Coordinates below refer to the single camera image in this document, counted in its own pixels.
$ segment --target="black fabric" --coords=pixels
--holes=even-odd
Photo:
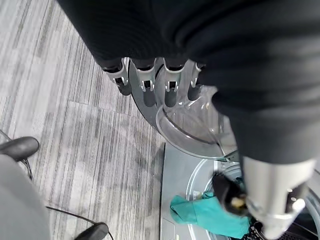
[[[242,155],[320,155],[319,0],[58,0],[96,61],[188,57]]]
[[[176,56],[165,41],[147,0],[58,0],[95,60],[102,67],[118,57]]]

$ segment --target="robotic hand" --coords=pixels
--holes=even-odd
[[[123,57],[206,64],[198,81],[217,87],[212,102],[230,119],[248,212],[279,238],[305,207],[320,154],[320,1],[58,2],[107,71],[122,69],[108,63]]]

